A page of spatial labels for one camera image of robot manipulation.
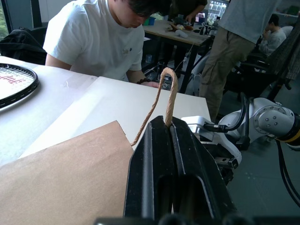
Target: person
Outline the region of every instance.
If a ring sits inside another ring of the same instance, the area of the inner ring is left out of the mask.
[[[266,56],[270,56],[272,52],[274,52],[285,39],[285,33],[279,26],[278,15],[272,14],[267,24],[267,27],[263,33],[263,40],[259,45],[259,51],[265,54]]]
[[[171,0],[77,0],[48,24],[46,66],[158,87],[142,72],[144,30],[153,13],[166,15]]]
[[[219,111],[227,75],[254,49],[280,2],[232,0],[224,12],[199,87],[199,96],[206,98],[212,121]]]
[[[172,0],[169,21],[172,21],[178,15],[183,15],[183,18],[192,25],[195,22],[195,17],[202,12],[207,5],[207,0]],[[174,45],[164,44],[164,67],[167,66],[173,53]],[[180,70],[182,70],[183,60],[187,49],[182,46],[177,46],[174,56],[174,69],[177,77],[180,77]]]
[[[284,32],[285,36],[288,37],[290,35],[290,33],[292,32],[292,30],[294,29],[294,26],[285,26],[282,27],[281,30]]]

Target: gray floor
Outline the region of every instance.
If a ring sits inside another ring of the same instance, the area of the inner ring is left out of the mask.
[[[179,79],[181,86],[183,76]],[[282,88],[276,101],[283,107],[300,113],[300,76],[291,82],[292,90]],[[194,91],[192,82],[187,94]],[[240,109],[237,94],[228,92],[223,96],[220,113],[229,114]],[[295,188],[300,193],[300,152],[290,150],[282,143],[285,163]],[[227,188],[238,211],[252,216],[300,216],[300,209],[289,196],[281,179],[278,164],[278,149],[274,140],[262,137],[252,143],[248,151],[242,152],[242,162],[234,171],[234,178]]]

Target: white tabletop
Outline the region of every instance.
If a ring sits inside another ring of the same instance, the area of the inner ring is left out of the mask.
[[[9,154],[23,153],[22,157],[114,120],[120,123],[132,142],[157,93],[155,88],[104,77],[83,85],[79,77],[89,77],[90,80],[94,77],[45,66],[33,69],[41,81],[40,91],[26,104],[7,109],[4,114],[0,111],[0,135],[2,132],[5,137],[0,145]],[[66,81],[69,81],[69,88],[64,86]],[[151,119],[165,115],[169,93],[162,90]],[[209,119],[205,99],[178,93],[173,116],[196,115]]]

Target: white table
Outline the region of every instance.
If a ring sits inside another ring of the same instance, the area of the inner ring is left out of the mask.
[[[59,91],[60,89],[67,89],[62,86],[62,82],[65,82],[66,79],[61,79],[60,82],[50,82],[50,79],[55,80],[53,76],[67,77],[70,74],[84,77],[87,75],[44,66],[38,66],[34,70],[40,77],[41,91],[37,92],[34,98],[26,102],[26,107],[23,105],[16,106],[15,110],[8,110],[4,115],[5,126],[7,128],[10,127],[13,133],[18,132],[18,143],[22,145],[22,150],[18,152],[24,152],[22,157],[81,135],[114,120],[120,123],[128,140],[132,142],[157,93],[155,88],[99,77],[92,84],[89,84],[89,87],[85,90],[79,91],[78,88],[74,90],[77,94],[76,97],[72,98],[72,103],[70,103],[71,99],[66,97],[68,95],[67,91]],[[49,81],[46,82],[42,77],[46,77]],[[165,115],[169,93],[169,91],[162,90],[157,107],[150,120],[159,115]],[[62,104],[64,102],[63,99],[66,99],[68,103],[65,103],[64,107],[61,107],[58,112],[56,110],[56,101]],[[40,116],[31,116],[31,114],[39,114]],[[179,93],[176,97],[173,115],[177,118],[195,115],[210,118],[204,98]],[[44,124],[44,117],[50,117],[51,121],[49,120],[47,124]],[[38,127],[39,123],[44,124],[43,129]],[[16,148],[11,147],[7,138],[4,139],[3,146],[5,146],[7,151],[16,152]]]

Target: white wall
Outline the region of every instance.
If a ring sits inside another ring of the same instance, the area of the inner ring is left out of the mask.
[[[39,0],[42,22],[48,22],[72,0]]]

